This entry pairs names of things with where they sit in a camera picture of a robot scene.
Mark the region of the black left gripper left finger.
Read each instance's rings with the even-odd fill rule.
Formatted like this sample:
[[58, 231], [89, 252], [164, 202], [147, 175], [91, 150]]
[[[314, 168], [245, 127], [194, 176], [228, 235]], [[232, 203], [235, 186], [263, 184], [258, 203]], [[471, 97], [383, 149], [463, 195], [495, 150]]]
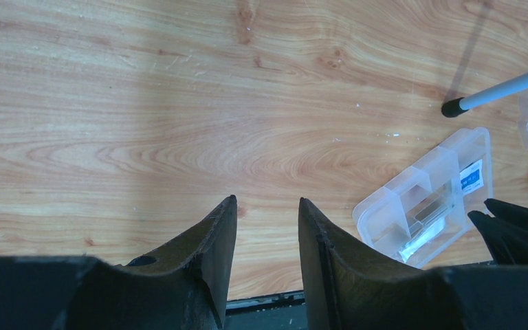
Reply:
[[237, 198], [126, 265], [0, 256], [0, 329], [222, 329]]

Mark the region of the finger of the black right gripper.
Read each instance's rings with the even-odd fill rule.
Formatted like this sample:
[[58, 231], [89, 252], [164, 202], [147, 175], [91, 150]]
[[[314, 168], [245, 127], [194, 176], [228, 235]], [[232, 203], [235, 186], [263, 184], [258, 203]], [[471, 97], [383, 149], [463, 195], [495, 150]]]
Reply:
[[528, 208], [497, 199], [487, 199], [485, 205], [497, 219], [528, 231]]
[[468, 214], [499, 265], [528, 265], [528, 229], [479, 211]]

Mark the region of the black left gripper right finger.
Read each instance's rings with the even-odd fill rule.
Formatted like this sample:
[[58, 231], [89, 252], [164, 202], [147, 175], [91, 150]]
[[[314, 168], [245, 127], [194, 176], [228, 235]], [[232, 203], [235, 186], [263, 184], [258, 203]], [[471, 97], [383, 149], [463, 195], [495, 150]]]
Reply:
[[310, 329], [528, 329], [528, 265], [417, 269], [359, 241], [305, 198], [298, 242]]

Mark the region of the white gauze pad packet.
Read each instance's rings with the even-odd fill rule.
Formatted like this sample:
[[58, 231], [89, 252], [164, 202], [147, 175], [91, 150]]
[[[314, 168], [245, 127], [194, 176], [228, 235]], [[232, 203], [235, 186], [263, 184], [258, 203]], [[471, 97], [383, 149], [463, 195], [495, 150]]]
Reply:
[[402, 261], [406, 263], [418, 249], [436, 238], [442, 232], [445, 225], [446, 218], [440, 217], [423, 228], [415, 238], [407, 242], [401, 251], [399, 251]]

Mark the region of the clear compartment tray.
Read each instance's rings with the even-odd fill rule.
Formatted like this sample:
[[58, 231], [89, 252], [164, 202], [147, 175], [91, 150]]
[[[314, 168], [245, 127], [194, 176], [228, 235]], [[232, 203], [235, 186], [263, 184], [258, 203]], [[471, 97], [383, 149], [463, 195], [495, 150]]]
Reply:
[[[483, 160], [484, 187], [466, 196], [459, 173]], [[352, 211], [362, 242], [405, 263], [399, 251], [432, 221], [445, 217], [442, 232], [405, 263], [421, 268], [469, 231], [468, 213], [486, 212], [494, 196], [490, 132], [483, 127], [459, 129], [358, 203]]]

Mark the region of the blue square alcohol pad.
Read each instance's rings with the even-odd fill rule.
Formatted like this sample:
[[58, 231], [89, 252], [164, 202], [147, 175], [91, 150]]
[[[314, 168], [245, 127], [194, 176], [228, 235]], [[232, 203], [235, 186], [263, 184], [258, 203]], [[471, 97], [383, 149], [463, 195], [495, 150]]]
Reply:
[[483, 160], [471, 163], [459, 173], [459, 177], [464, 196], [484, 187]]

